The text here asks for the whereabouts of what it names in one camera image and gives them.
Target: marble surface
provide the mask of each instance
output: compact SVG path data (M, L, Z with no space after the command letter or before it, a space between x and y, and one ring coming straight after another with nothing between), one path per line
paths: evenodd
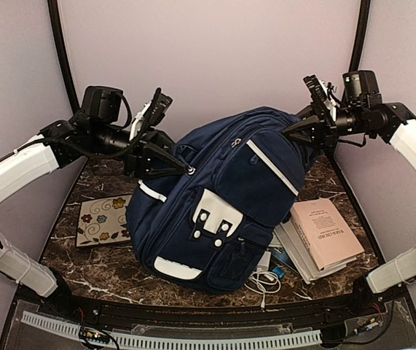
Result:
M177 286L152 276L136 260L129 243L93 248L76 248L75 236L80 203L90 199L131 194L135 179L122 174L122 164L113 160L91 160L79 177L44 250L42 263L58 270L78 296L99 300L178 307L258 306L262 296L245 287L228 295L209 295ZM348 294L357 277L377 266L368 238L348 196L328 160L320 156L307 174L299 200L331 198L365 252L348 266L306 285L289 273L281 280L280 292L266 297L266 304L282 304Z

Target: navy blue backpack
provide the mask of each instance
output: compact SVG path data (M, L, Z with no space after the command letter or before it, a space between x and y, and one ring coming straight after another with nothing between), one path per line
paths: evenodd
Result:
M280 132L298 117L269 107L195 129L171 150L187 174L140 181L127 208L136 257L154 275L221 294L255 269L316 151Z

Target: stack of books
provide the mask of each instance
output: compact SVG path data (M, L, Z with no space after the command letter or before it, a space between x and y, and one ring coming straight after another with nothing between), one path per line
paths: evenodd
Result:
M277 226L274 234L307 284L342 270L364 252L329 199L295 203L291 219ZM270 250L276 259L283 256L278 247Z
M282 248L282 243L279 241L279 238L276 235L272 236L271 243L269 243L269 248Z

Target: decorative tile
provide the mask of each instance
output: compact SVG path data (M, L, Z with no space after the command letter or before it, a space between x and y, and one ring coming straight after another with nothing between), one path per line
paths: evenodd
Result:
M79 211L76 246L99 246L128 242L125 212L132 195L85 201Z

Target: white charging cable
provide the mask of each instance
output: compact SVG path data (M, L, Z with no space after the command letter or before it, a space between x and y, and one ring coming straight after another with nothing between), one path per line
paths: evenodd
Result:
M269 279L270 281L264 281L260 279L261 276ZM255 287L250 287L248 283L251 282L254 284ZM277 289L267 290L266 287L268 286L275 286L278 285ZM263 299L261 302L261 308L266 306L266 294L275 294L279 292L281 284L278 275L273 273L272 271L255 271L253 272L250 277L248 277L248 281L245 283L245 287L247 287L252 292L256 294L262 294Z

